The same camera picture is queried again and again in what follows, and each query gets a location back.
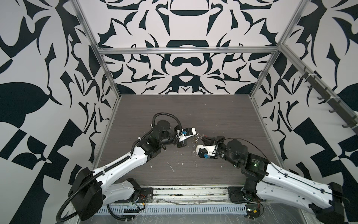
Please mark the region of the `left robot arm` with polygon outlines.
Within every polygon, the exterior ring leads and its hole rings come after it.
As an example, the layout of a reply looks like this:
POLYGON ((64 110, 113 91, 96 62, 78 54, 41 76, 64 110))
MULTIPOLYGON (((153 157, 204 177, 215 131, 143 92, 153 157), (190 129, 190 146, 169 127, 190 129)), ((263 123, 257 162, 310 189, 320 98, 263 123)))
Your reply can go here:
POLYGON ((74 179, 68 199, 63 205, 66 208, 68 204, 72 204, 75 212, 62 217, 62 211, 59 211, 57 222, 64 222, 75 216, 85 221, 94 216, 104 204, 127 200, 135 202, 141 187, 134 179, 128 178, 119 187, 115 187, 114 182, 155 158, 167 145, 185 146, 186 140, 195 135, 193 127, 182 129, 181 125, 177 125, 171 129, 168 121, 160 120, 148 133, 138 138, 130 152, 124 156, 95 170, 82 169, 74 179))

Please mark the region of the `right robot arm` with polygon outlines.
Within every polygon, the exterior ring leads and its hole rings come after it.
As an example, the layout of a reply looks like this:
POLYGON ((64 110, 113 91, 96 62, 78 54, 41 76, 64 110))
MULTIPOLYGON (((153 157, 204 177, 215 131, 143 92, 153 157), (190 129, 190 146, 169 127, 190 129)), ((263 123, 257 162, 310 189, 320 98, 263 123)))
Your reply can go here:
POLYGON ((200 158, 221 158, 246 176, 243 187, 229 187, 232 203, 273 201, 313 214, 323 224, 343 224, 345 208, 342 186, 331 182, 318 183, 287 171, 266 157, 255 155, 242 144, 242 139, 224 136, 202 136, 196 147, 200 158))

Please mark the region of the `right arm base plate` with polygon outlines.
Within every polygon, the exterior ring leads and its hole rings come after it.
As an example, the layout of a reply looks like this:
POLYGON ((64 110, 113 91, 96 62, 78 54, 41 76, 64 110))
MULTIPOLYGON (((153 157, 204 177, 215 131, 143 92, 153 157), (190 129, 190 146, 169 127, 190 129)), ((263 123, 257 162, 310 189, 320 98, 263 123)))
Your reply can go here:
POLYGON ((234 187, 230 186, 227 188, 229 200, 232 203, 255 203, 255 202, 266 202, 266 199, 258 197, 256 187, 234 187))

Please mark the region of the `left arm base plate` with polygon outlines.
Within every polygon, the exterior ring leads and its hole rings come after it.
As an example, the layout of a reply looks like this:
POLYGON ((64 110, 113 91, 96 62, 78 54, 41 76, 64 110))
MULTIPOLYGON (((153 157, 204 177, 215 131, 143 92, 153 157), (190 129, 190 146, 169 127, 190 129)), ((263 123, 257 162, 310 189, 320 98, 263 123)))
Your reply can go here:
POLYGON ((153 188, 141 188, 136 190, 133 195, 127 200, 117 200, 114 203, 150 203, 153 200, 153 188))

